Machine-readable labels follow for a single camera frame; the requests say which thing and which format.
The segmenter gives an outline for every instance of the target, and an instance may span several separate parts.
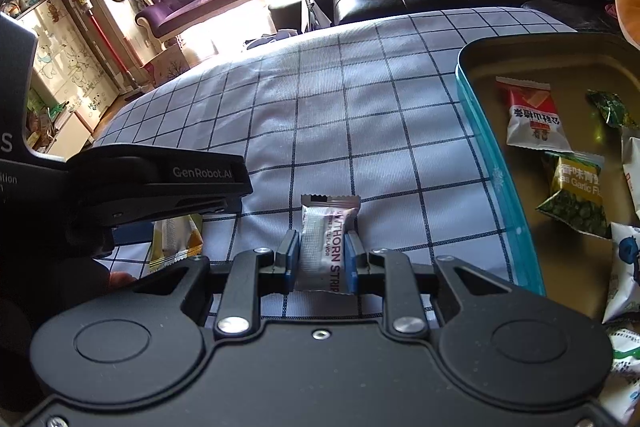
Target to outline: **paper bag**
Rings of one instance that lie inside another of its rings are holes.
[[[640,129],[622,128],[622,168],[640,217]]]

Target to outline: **white snack packet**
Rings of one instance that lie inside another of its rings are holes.
[[[360,209],[359,196],[303,195],[295,289],[348,293],[344,235]]]
[[[640,129],[622,127],[622,168],[636,214],[640,217]]]
[[[613,263],[603,322],[640,311],[640,229],[611,223]]]
[[[627,423],[640,397],[640,335],[627,328],[613,327],[609,339],[613,364],[598,399],[610,415]]]
[[[509,107],[507,145],[556,152],[572,152],[562,129],[551,86],[530,80],[496,76]]]

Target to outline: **orange object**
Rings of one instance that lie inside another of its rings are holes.
[[[625,39],[640,49],[640,0],[616,0],[616,12]]]

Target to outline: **cabinet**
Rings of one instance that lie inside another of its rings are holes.
[[[88,129],[81,123],[75,113],[69,115],[53,139],[47,154],[60,156],[65,160],[78,154],[89,137]]]
[[[38,35],[31,87],[47,105],[68,101],[70,109],[95,129],[118,90],[87,46],[62,0],[43,0],[18,20]]]

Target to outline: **green snack packet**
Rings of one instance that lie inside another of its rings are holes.
[[[629,115],[626,110],[625,104],[622,103],[620,97],[614,92],[589,89],[587,91],[587,98],[600,110],[600,114],[609,127],[638,127],[638,124],[631,118],[631,115]]]
[[[550,175],[551,197],[536,210],[577,232],[609,238],[598,179],[604,158],[585,153],[546,152],[543,164]]]

